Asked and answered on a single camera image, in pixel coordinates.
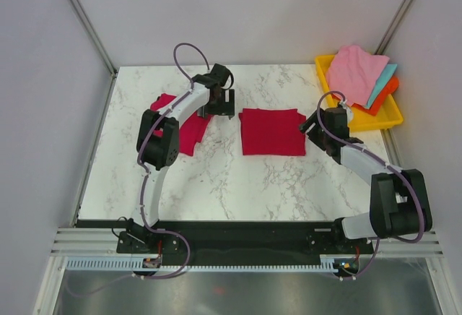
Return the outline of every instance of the cloth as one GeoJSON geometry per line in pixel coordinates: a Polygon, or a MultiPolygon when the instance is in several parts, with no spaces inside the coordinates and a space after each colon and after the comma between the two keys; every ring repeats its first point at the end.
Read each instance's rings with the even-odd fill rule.
{"type": "Polygon", "coordinates": [[[305,135],[298,129],[306,117],[297,109],[244,108],[239,119],[244,155],[306,155],[305,135]]]}
{"type": "MultiPolygon", "coordinates": [[[[165,107],[168,103],[172,102],[176,96],[161,94],[158,99],[151,104],[152,111],[158,111],[165,107]]],[[[207,125],[209,124],[212,116],[201,118],[197,114],[191,115],[188,120],[180,127],[180,152],[188,156],[194,155],[194,147],[196,143],[202,142],[207,125]]],[[[162,131],[154,131],[156,136],[162,136],[162,131]]]]}
{"type": "Polygon", "coordinates": [[[366,109],[362,105],[358,105],[358,104],[354,104],[353,106],[355,108],[360,109],[361,111],[365,111],[366,113],[372,116],[376,116],[383,102],[385,102],[385,99],[387,98],[387,96],[395,92],[398,86],[399,86],[399,80],[396,76],[393,75],[391,79],[388,81],[387,85],[385,85],[382,91],[380,91],[380,93],[374,100],[374,103],[371,105],[369,109],[366,109]]]}
{"type": "Polygon", "coordinates": [[[383,70],[382,74],[378,77],[377,82],[375,82],[374,89],[372,90],[372,93],[370,94],[370,97],[367,100],[367,104],[365,105],[365,108],[369,109],[370,107],[372,107],[372,104],[374,103],[378,94],[388,84],[391,77],[395,73],[396,67],[398,67],[397,64],[387,64],[385,66],[385,69],[383,70]]]}
{"type": "Polygon", "coordinates": [[[388,60],[387,56],[371,55],[359,46],[342,46],[326,74],[329,89],[342,92],[348,105],[366,105],[388,60]]]}

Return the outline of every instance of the tabletop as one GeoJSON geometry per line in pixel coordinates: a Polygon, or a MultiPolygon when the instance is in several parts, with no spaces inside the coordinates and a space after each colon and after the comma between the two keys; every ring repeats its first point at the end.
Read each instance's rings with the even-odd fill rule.
{"type": "MultiPolygon", "coordinates": [[[[334,220],[369,210],[370,187],[306,139],[306,156],[243,156],[243,108],[289,109],[309,116],[322,94],[315,66],[227,66],[235,77],[236,116],[215,116],[193,157],[179,154],[167,173],[163,220],[334,220]]],[[[204,66],[186,66],[203,74],[204,66]]],[[[174,66],[121,67],[79,211],[80,220],[129,217],[144,171],[136,164],[141,115],[162,93],[188,81],[174,66]]],[[[352,134],[388,160],[379,131],[352,134]]]]}

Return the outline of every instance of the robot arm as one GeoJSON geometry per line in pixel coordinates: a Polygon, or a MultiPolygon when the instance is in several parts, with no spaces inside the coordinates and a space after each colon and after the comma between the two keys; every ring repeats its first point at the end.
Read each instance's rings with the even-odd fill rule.
{"type": "MultiPolygon", "coordinates": [[[[234,80],[230,70],[215,64],[210,73],[196,75],[193,78],[195,85],[188,90],[189,93],[179,95],[159,111],[147,110],[143,113],[136,143],[138,152],[154,123],[169,111],[156,128],[156,131],[162,131],[162,136],[152,135],[141,156],[141,161],[150,172],[144,188],[144,212],[150,226],[159,220],[162,185],[169,167],[175,162],[180,151],[179,130],[183,123],[195,112],[202,117],[208,114],[230,118],[234,116],[234,90],[223,88],[228,78],[234,80]]],[[[132,218],[136,224],[143,226],[140,206],[134,210],[132,218]]]]}
{"type": "MultiPolygon", "coordinates": [[[[315,112],[300,125],[300,131],[308,139],[331,156],[338,164],[354,171],[371,186],[370,211],[353,217],[342,217],[334,221],[334,232],[338,239],[390,238],[419,231],[419,218],[408,189],[388,168],[364,153],[367,149],[358,138],[349,136],[347,111],[340,105],[321,109],[321,119],[327,130],[344,141],[360,146],[360,149],[345,145],[327,135],[318,122],[315,112]],[[409,198],[397,202],[397,198],[409,198]]],[[[403,170],[392,165],[401,173],[417,194],[424,214],[424,230],[432,227],[432,216],[428,204],[424,177],[418,170],[403,170]]]]}

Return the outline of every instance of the teal cloth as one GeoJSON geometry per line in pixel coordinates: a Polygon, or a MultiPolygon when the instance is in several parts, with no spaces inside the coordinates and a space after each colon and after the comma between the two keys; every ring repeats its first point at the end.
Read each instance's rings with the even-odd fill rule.
{"type": "Polygon", "coordinates": [[[382,71],[382,74],[378,77],[377,82],[375,82],[374,89],[367,100],[367,104],[365,108],[370,109],[372,104],[374,103],[375,99],[377,98],[378,94],[383,90],[383,88],[387,85],[390,81],[393,73],[396,71],[397,64],[387,64],[385,69],[382,71]]]}

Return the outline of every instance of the gray floor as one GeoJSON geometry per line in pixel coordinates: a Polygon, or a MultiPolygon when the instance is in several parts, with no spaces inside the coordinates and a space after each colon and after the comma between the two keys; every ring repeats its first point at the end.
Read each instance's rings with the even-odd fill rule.
{"type": "MultiPolygon", "coordinates": [[[[68,272],[85,293],[120,272],[68,272]]],[[[61,297],[65,315],[105,314],[441,314],[424,260],[376,260],[356,281],[291,273],[186,273],[171,280],[129,278],[90,297],[61,297]]]]}

